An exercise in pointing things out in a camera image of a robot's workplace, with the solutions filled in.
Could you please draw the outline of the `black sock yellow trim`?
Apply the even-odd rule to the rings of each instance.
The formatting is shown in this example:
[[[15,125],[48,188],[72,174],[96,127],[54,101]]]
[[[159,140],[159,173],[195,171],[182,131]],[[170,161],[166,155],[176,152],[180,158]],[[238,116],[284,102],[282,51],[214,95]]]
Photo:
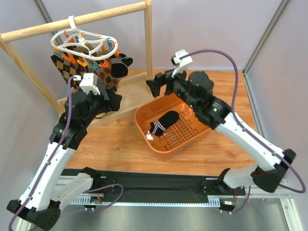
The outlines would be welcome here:
[[[97,110],[95,118],[100,119],[106,116],[108,113],[108,112],[103,112],[103,103],[104,103],[104,98],[106,99],[108,98],[106,91],[111,89],[107,88],[100,79],[98,79],[97,81],[97,87],[99,88],[101,94],[96,95],[94,99],[94,106]]]

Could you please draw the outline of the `black striped ankle sock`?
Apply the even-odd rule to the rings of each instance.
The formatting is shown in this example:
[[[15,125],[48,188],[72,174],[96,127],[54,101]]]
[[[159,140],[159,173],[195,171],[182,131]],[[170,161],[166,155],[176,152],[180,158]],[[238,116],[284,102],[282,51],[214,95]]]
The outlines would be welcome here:
[[[176,111],[168,111],[158,120],[150,123],[151,128],[149,132],[156,136],[161,136],[172,125],[179,120],[179,113]]]

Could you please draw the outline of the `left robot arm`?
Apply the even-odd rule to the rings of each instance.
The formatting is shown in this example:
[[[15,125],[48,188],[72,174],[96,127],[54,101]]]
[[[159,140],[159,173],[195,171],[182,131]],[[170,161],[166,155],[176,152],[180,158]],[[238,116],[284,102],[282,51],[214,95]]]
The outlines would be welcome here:
[[[77,91],[68,94],[65,112],[53,128],[44,159],[32,182],[19,199],[11,200],[7,210],[37,228],[49,231],[61,212],[82,193],[104,193],[107,186],[99,171],[85,167],[60,189],[56,183],[71,156],[87,135],[96,115],[118,111],[122,96],[111,89],[94,94]]]

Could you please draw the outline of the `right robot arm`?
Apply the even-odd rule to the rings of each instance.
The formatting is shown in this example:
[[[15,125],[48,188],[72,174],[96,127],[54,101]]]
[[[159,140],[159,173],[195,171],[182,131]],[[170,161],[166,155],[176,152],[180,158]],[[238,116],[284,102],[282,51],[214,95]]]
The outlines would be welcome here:
[[[256,162],[256,165],[241,169],[227,168],[218,177],[217,187],[225,192],[228,188],[255,185],[273,193],[280,186],[296,154],[291,149],[283,150],[260,136],[232,113],[231,107],[213,95],[214,82],[204,71],[186,72],[171,76],[172,70],[156,74],[146,84],[154,97],[159,96],[162,86],[165,95],[174,93],[195,113],[195,117],[240,146]]]

